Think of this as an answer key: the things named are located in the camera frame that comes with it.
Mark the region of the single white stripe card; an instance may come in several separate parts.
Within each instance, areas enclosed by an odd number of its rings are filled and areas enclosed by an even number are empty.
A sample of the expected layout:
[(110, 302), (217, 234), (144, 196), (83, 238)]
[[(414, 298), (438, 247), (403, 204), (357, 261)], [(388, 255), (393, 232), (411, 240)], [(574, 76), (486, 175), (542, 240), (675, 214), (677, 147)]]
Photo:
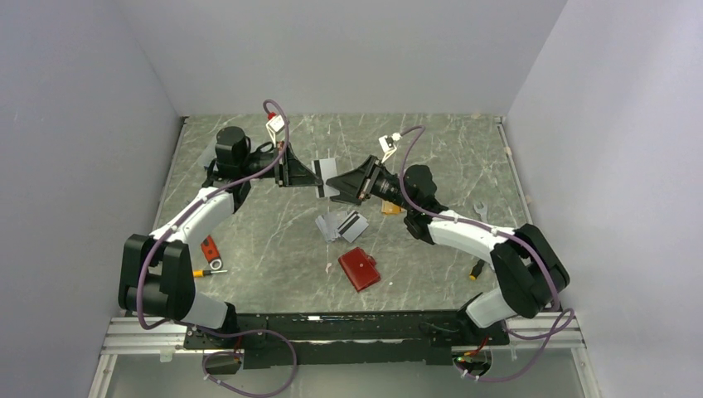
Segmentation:
[(335, 158), (322, 158), (312, 161), (313, 172), (320, 179), (320, 183), (316, 185), (316, 197), (332, 198), (340, 194), (340, 192), (327, 184), (327, 180), (337, 176), (337, 162)]

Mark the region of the white magnetic stripe card stack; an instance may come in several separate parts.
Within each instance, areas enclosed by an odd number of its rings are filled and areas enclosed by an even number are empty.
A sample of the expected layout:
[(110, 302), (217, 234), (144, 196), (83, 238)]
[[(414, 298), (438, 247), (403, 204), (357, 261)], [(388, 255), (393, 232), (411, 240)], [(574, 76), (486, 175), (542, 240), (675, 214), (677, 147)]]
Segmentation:
[(317, 228), (327, 243), (343, 239), (354, 243), (368, 228), (368, 220), (358, 211), (334, 211), (315, 219)]

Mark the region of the red leather wallet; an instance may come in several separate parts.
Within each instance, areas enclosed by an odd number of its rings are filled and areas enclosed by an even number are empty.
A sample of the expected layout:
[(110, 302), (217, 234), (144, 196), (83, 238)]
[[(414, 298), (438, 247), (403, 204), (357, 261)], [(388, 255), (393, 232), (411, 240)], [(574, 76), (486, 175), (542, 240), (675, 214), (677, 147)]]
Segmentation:
[(376, 260), (360, 247), (341, 255), (337, 262), (358, 293), (381, 280), (381, 275), (376, 269)]

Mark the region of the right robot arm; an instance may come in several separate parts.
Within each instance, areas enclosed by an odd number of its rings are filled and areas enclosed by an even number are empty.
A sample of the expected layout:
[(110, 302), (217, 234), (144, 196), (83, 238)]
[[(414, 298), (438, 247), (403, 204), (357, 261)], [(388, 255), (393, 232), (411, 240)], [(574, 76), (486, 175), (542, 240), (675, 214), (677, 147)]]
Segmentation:
[(511, 229), (461, 217), (435, 197), (433, 176), (413, 165), (399, 176), (370, 156), (360, 167), (326, 184), (335, 201), (359, 205), (370, 197), (406, 211), (408, 232), (417, 240), (468, 253), (491, 266), (498, 286), (471, 298), (459, 311), (457, 333), (467, 344), (486, 337), (489, 327), (514, 316), (533, 318), (570, 283), (570, 275), (541, 230), (529, 223)]

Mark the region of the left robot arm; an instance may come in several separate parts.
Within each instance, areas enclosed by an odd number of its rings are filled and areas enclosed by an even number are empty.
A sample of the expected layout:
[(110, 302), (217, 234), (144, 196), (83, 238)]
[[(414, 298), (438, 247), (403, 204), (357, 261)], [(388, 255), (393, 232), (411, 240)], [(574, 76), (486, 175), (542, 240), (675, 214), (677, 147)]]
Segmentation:
[(279, 187), (317, 187), (322, 179), (294, 154), (287, 141), (252, 148), (240, 127), (216, 135), (215, 157), (195, 198), (173, 219), (124, 244), (118, 302), (140, 318), (157, 316), (205, 328), (218, 348), (231, 346), (239, 325), (235, 306), (196, 289), (191, 249), (234, 215), (250, 193), (251, 180), (273, 179)]

